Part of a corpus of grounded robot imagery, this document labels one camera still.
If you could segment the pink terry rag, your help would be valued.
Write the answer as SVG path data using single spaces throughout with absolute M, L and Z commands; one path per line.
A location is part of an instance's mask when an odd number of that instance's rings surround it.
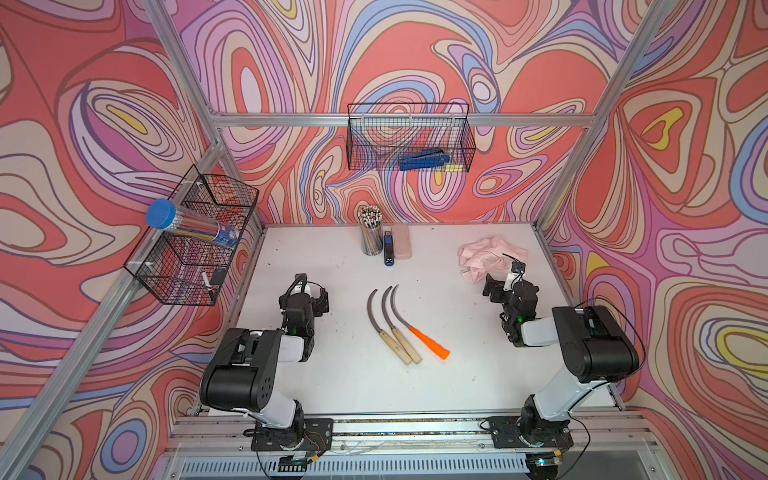
M 490 236 L 462 245 L 458 251 L 458 262 L 462 277 L 477 283 L 493 272 L 508 272 L 512 259 L 523 263 L 528 261 L 529 251 L 507 242 L 500 236 Z

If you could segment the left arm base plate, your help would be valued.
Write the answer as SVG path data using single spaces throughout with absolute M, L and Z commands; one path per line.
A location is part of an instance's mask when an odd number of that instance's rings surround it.
M 251 435 L 251 450 L 320 454 L 332 447 L 333 429 L 333 419 L 325 417 L 297 419 L 286 429 L 258 426 Z

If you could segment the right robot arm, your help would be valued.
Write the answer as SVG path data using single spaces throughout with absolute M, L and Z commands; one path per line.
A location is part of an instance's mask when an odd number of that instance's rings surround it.
M 491 421 L 495 441 L 503 435 L 529 448 L 565 446 L 572 410 L 595 390 L 634 375 L 640 355 L 604 306 L 560 306 L 538 317 L 539 288 L 518 278 L 501 281 L 487 275 L 483 295 L 503 307 L 501 326 L 518 348 L 557 345 L 563 366 L 538 393 L 530 395 L 513 427 Z

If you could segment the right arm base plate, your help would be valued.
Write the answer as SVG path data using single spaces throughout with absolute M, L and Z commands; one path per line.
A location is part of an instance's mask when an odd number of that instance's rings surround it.
M 519 416 L 491 416 L 480 422 L 496 449 L 544 449 L 567 451 L 573 445 L 569 422 L 521 420 Z

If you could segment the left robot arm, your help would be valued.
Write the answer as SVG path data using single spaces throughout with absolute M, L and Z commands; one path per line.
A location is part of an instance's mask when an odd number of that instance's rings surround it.
M 208 362 L 199 387 L 203 406 L 243 414 L 255 423 L 254 449 L 310 446 L 301 403 L 276 388 L 281 363 L 305 363 L 315 347 L 316 319 L 328 313 L 327 290 L 298 274 L 278 299 L 277 329 L 230 328 Z

